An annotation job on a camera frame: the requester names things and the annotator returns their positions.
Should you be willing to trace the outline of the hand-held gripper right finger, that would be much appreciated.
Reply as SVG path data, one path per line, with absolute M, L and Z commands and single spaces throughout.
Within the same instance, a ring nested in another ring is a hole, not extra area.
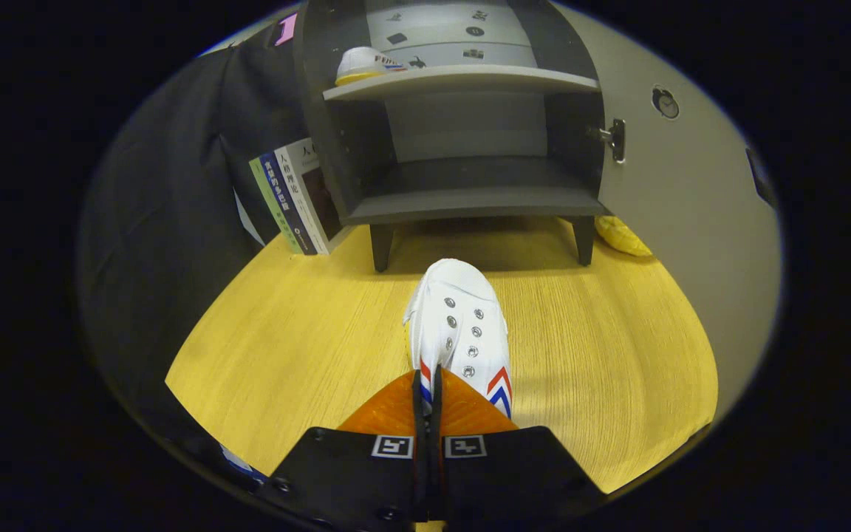
M 513 428 L 455 374 L 433 378 L 431 510 L 446 528 L 560 529 L 605 504 L 549 428 Z

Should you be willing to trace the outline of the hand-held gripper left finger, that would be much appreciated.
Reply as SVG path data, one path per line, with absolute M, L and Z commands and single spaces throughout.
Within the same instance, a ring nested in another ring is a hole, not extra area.
M 315 531 L 413 531 L 429 518 L 419 372 L 395 378 L 336 429 L 311 427 L 267 481 L 267 501 Z

